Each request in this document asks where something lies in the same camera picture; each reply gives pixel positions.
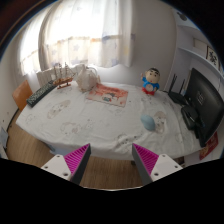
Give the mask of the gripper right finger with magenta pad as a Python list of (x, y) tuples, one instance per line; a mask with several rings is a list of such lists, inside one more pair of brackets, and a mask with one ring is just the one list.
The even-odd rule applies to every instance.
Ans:
[(182, 167), (168, 155), (157, 155), (137, 144), (132, 144), (132, 156), (143, 185), (148, 185), (182, 169)]

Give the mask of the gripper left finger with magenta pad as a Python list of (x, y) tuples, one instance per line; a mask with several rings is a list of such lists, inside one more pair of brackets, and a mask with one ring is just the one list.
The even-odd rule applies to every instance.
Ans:
[(56, 154), (42, 169), (79, 185), (90, 155), (91, 146), (86, 144), (65, 156)]

